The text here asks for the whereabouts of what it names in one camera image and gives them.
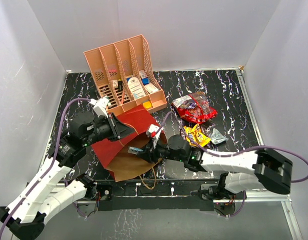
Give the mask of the red snack packet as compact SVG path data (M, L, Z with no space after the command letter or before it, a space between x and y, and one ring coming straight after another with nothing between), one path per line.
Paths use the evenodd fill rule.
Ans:
M201 91L174 99L172 105L181 119L193 124L203 124L217 116L217 111L209 106L206 95Z

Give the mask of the purple brown snack packet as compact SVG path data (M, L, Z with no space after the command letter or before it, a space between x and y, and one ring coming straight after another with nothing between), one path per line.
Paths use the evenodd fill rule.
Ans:
M182 136L184 140L186 140L186 135L184 133L184 130L180 129L180 135Z

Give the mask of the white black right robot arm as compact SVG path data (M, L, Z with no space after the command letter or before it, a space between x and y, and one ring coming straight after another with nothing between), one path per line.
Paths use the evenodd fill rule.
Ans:
M226 199L258 188L280 195L290 193L292 162L272 149L244 153L206 151L173 135L166 144L150 138L136 153L151 164L165 159L182 162L193 172L221 171L216 185L201 190L208 199Z

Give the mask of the silver grey snack packet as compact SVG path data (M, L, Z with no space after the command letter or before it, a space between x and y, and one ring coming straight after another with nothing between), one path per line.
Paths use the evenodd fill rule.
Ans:
M210 139L211 139L211 142L214 144L214 145L218 145L218 144L221 144L225 141L228 140L228 138L226 138L225 136L223 136L219 130L217 130L216 128L213 128L212 131L211 131L211 134L210 134Z

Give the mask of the yellow snack packet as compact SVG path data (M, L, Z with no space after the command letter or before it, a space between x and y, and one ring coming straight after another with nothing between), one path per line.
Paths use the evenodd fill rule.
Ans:
M193 128L191 133L194 135L195 141L201 146L204 147L211 142L211 139L207 137L201 130L199 124L196 124Z
M185 139L189 142L189 144L190 144L191 146L195 146L195 144L194 144L195 139L194 139L194 136L193 136L193 134L192 134L192 132L191 132L191 128L190 128L190 127L187 127L187 126L184 126L183 128L184 128L185 133L186 133Z

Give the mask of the light blue snack packet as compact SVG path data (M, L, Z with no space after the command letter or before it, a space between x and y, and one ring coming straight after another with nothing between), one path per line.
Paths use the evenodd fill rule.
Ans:
M128 151L127 152L130 153L130 154L137 155L137 154L143 152L143 150L140 149L140 148L137 148L137 147L130 146L130 147L128 147Z

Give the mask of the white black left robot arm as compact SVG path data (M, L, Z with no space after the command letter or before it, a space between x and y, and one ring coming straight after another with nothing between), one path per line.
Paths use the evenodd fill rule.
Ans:
M95 181L81 174L64 189L50 195L57 183L86 155L86 148L102 140L121 140L134 129L120 122L110 113L95 117L91 112L80 112L50 149L48 156L32 181L8 206L0 206L0 221L17 238L34 240L47 222L70 204L96 196Z

